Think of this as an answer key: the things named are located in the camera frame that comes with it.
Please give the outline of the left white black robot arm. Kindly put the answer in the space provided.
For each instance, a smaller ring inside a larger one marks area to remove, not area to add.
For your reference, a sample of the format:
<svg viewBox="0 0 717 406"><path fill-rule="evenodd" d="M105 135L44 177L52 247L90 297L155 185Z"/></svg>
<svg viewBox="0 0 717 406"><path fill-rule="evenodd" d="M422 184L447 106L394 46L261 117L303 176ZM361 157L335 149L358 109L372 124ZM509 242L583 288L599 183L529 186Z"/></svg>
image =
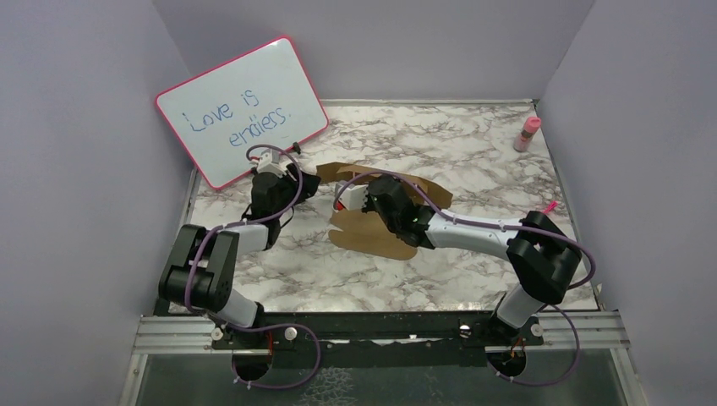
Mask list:
<svg viewBox="0 0 717 406"><path fill-rule="evenodd" d="M321 177L288 164L278 174L255 172L250 203L237 222L207 229L185 224L176 237L158 282L160 299L213 315L233 328L245 347L265 339L263 306L233 287L236 260L274 246L282 213L313 197Z"/></svg>

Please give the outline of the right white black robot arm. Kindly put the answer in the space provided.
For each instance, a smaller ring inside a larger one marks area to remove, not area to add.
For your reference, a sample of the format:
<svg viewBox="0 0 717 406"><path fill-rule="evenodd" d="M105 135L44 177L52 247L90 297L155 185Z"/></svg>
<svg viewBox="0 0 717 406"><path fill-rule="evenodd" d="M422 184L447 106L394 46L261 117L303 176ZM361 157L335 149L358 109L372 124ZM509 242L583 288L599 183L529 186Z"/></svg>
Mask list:
<svg viewBox="0 0 717 406"><path fill-rule="evenodd" d="M488 321L488 333L508 344L546 305L564 299L583 259L582 251L542 212L508 222L480 221L427 203L414 202L399 178L384 174L368 183L364 212L376 212L403 243L429 250L460 249L511 264L517 285L506 293Z"/></svg>

